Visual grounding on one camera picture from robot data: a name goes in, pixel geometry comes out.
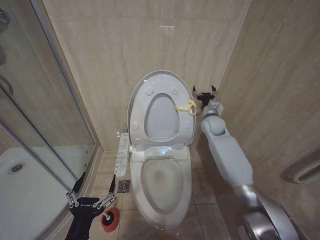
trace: yellow cable tie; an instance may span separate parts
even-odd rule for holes
[[[196,103],[192,99],[189,99],[188,104],[189,104],[189,106],[187,107],[187,109],[183,109],[183,108],[177,107],[177,106],[175,107],[175,109],[179,112],[188,112],[191,116],[196,115],[197,114]]]

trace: toilet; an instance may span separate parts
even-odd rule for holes
[[[146,221],[161,230],[177,227],[191,199],[189,144],[195,131],[192,94],[169,71],[146,75],[129,101],[130,173],[135,203]]]

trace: floor drain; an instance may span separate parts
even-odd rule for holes
[[[119,181],[118,194],[129,193],[130,180]]]
[[[11,172],[13,173],[16,173],[18,172],[20,169],[22,169],[23,165],[21,163],[17,164],[17,165],[14,165],[12,168],[11,168]]]

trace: red object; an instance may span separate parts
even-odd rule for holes
[[[113,232],[119,225],[119,210],[116,208],[111,208],[105,211],[110,219],[107,220],[105,215],[101,215],[101,225],[103,230],[107,233]]]

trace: glass shower door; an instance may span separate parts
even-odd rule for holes
[[[45,230],[94,146],[30,1],[0,0],[0,239]]]
[[[0,126],[0,239],[32,240],[67,203],[66,189]]]
[[[48,40],[29,1],[0,0],[9,22],[0,28],[0,84],[48,148],[77,180],[81,177],[95,142],[59,68]],[[8,123],[9,116],[0,112]],[[11,130],[26,138],[20,126]],[[28,141],[37,151],[43,146]]]

